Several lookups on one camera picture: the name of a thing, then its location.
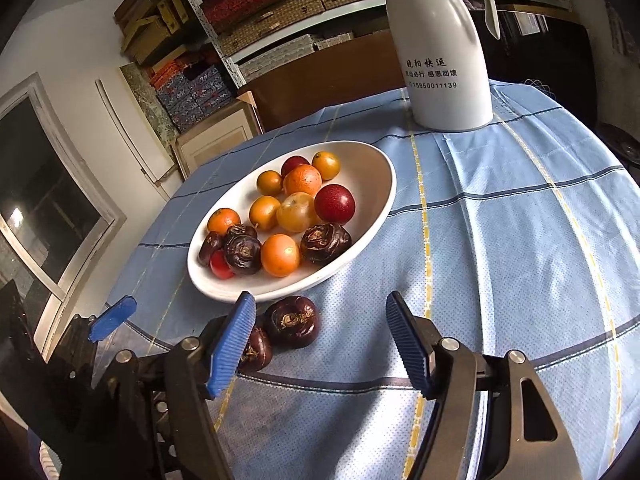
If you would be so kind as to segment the large red plum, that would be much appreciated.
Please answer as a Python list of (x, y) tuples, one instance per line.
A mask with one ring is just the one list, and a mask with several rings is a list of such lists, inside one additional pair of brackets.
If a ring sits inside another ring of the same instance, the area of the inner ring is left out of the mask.
[(356, 211), (354, 196), (340, 184), (328, 184), (314, 196), (314, 210), (326, 222), (347, 223)]

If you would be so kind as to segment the orange mandarin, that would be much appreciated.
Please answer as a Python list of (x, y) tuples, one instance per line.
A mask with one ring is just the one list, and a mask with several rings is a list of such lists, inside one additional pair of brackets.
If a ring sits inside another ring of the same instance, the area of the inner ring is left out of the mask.
[(235, 210), (218, 208), (209, 216), (206, 228), (208, 232), (224, 235), (232, 226), (239, 226), (241, 223), (241, 218)]

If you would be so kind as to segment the small orange fruit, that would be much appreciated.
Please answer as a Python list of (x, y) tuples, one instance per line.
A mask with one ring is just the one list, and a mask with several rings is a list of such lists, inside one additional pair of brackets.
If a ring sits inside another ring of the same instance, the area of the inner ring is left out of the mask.
[(283, 179), (277, 171), (266, 170), (258, 176), (256, 186), (263, 196), (277, 197), (283, 192)]

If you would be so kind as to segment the dark water chestnut extra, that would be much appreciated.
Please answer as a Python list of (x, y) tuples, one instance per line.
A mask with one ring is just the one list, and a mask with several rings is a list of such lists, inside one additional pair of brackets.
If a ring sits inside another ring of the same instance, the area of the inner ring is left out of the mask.
[(198, 263), (201, 266), (209, 266), (213, 254), (221, 250), (223, 241), (224, 237), (219, 233), (215, 231), (208, 232), (198, 251)]

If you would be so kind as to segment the wooden cabinet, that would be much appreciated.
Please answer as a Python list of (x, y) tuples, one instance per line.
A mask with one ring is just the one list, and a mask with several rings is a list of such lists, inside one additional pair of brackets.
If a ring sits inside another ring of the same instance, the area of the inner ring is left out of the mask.
[(253, 92), (242, 93), (172, 142), (182, 180), (199, 166), (263, 132)]

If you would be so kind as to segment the shelf with boxes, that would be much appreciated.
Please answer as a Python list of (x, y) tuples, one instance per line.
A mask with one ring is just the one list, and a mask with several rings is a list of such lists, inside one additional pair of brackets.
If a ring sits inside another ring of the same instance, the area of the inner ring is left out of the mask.
[(186, 30), (201, 26), (235, 89), (252, 79), (251, 58), (323, 23), (382, 6), (384, 0), (124, 0), (114, 13), (122, 52), (167, 77), (160, 51)]

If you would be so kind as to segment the pale yellow fruit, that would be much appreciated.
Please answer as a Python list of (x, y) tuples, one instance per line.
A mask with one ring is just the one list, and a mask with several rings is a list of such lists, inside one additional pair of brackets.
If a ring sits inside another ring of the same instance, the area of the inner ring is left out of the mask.
[(257, 231), (268, 232), (278, 224), (277, 213), (281, 206), (280, 200), (273, 196), (258, 197), (250, 206), (248, 220)]

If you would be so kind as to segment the large orange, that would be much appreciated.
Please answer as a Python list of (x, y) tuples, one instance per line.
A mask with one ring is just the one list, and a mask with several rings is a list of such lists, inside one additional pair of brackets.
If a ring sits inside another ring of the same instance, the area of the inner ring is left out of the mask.
[(288, 172), (283, 180), (286, 195), (303, 192), (315, 196), (322, 187), (322, 175), (311, 165), (300, 165)]

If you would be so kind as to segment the small red cherry tomato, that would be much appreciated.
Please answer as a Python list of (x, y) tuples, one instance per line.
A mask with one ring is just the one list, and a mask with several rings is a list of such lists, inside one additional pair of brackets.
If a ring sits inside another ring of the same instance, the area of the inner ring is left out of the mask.
[(226, 258), (224, 258), (224, 251), (222, 249), (217, 250), (210, 257), (209, 267), (218, 280), (228, 280), (234, 277), (234, 272), (228, 265)]

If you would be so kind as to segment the white thermos jug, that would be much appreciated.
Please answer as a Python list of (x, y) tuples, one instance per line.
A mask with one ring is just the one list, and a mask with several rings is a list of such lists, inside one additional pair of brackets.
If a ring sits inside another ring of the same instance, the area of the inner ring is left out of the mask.
[(386, 0), (386, 12), (414, 120), (435, 131), (486, 126), (486, 61), (464, 1)]

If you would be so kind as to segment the window frame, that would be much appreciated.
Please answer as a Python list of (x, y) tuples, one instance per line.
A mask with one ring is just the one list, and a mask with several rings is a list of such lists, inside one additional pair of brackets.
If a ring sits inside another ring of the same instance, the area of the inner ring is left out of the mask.
[(1, 98), (1, 281), (40, 350), (126, 217), (75, 148), (38, 74)]

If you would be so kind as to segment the white oval plate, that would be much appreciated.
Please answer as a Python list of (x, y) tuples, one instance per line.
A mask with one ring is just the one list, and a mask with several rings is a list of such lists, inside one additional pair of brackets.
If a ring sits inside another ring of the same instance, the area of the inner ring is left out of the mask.
[[(241, 292), (258, 301), (303, 292), (327, 280), (352, 262), (381, 229), (396, 195), (397, 178), (390, 158), (379, 148), (357, 141), (312, 144), (296, 151), (306, 162), (283, 176), (281, 193), (262, 194), (262, 174), (277, 177), (290, 154), (250, 172), (210, 205), (195, 229), (186, 266), (203, 295), (232, 302)], [(237, 266), (222, 278), (216, 266), (201, 263), (198, 254), (209, 232), (232, 223), (251, 226), (262, 245), (252, 270)], [(317, 257), (302, 242), (306, 231), (327, 223), (341, 226), (350, 237)]]

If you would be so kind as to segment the big dark water chestnut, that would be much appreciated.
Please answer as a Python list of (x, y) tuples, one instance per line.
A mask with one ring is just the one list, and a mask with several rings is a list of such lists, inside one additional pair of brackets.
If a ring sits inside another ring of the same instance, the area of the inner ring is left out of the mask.
[(311, 263), (324, 266), (352, 246), (352, 237), (338, 223), (319, 223), (306, 229), (300, 240), (300, 252)]

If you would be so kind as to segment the orange yellow fruit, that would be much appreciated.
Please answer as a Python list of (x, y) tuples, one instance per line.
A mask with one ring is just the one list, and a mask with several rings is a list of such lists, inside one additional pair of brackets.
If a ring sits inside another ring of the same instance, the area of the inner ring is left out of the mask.
[(314, 198), (303, 192), (289, 195), (281, 203), (277, 218), (280, 228), (290, 233), (304, 232), (319, 222), (314, 210)]

